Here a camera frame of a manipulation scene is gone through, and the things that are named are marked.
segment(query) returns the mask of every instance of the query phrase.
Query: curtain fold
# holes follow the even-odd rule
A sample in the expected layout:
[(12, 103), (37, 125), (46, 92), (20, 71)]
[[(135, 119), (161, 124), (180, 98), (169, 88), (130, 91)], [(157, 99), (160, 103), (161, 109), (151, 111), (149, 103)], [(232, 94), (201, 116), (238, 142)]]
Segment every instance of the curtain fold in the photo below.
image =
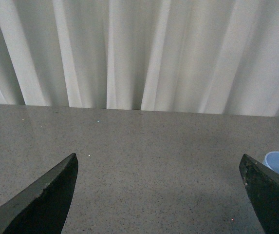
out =
[(279, 1), (0, 0), (0, 104), (279, 116)]

